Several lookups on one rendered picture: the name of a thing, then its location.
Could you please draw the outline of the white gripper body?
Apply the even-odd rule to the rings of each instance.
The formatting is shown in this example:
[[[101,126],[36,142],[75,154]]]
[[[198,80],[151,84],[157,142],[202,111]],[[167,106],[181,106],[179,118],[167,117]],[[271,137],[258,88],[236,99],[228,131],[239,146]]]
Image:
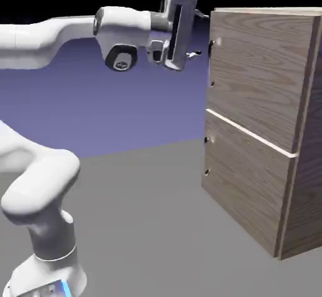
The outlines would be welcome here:
[[[168,69],[180,71],[185,67],[196,4],[197,0],[164,0],[164,15],[172,25],[164,61]]]

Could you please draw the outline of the large wood cabinet door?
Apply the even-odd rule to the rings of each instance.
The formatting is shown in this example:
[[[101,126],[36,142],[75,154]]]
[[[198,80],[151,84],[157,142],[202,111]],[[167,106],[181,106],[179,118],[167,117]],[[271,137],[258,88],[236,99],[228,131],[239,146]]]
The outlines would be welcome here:
[[[207,106],[294,153],[319,22],[311,14],[213,11]]]

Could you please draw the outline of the small wood cabinet door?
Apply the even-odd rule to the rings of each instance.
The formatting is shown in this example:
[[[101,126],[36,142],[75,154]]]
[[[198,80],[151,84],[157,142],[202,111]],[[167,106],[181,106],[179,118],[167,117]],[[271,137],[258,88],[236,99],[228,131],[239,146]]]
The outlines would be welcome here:
[[[207,176],[202,186],[271,256],[280,243],[285,195],[296,154],[261,141],[206,110]]]

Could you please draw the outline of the light wood cabinet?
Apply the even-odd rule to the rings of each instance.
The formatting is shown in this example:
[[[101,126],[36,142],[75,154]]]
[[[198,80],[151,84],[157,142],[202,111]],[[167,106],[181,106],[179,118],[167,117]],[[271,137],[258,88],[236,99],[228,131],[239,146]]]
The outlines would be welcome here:
[[[322,247],[322,8],[217,9],[248,13],[311,14],[320,17],[298,113],[296,151],[291,153],[297,156],[289,173],[276,258],[287,259]]]

